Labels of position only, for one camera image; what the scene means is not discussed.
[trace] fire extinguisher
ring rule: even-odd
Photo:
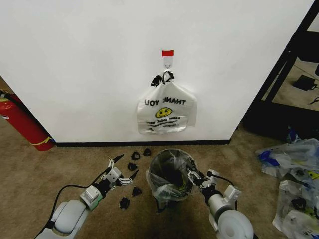
[[[37,150],[47,151],[54,146],[52,138],[16,94],[6,94],[0,90],[0,117],[7,120]]]

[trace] trash bag liner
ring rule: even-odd
[[[151,161],[146,179],[159,203],[181,201],[191,193],[193,184],[188,179],[186,166],[197,171],[195,160],[179,149],[161,151]]]

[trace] black device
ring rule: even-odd
[[[316,88],[317,84],[315,84],[315,79],[301,75],[299,79],[293,83],[293,86],[301,90],[307,91]]]

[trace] yellow smiley face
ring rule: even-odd
[[[170,109],[168,107],[164,107],[164,108],[161,108],[159,111],[157,111],[155,116],[157,118],[161,118],[161,117],[165,117],[165,116],[170,115],[172,112],[173,112],[172,109]]]

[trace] white robotic arm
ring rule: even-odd
[[[188,170],[188,178],[197,185],[205,197],[209,207],[209,221],[217,232],[219,239],[254,239],[253,227],[248,218],[237,211],[237,198],[241,194],[233,185],[229,185],[224,192],[216,190],[219,173],[208,170],[205,177],[201,172]]]
[[[99,201],[105,198],[110,190],[114,190],[116,186],[132,184],[138,170],[130,178],[123,178],[121,171],[114,167],[114,163],[122,157],[123,155],[110,159],[109,167],[98,177],[100,181],[87,187],[80,195],[80,200],[61,203],[36,239],[74,238],[89,212],[98,206]]]

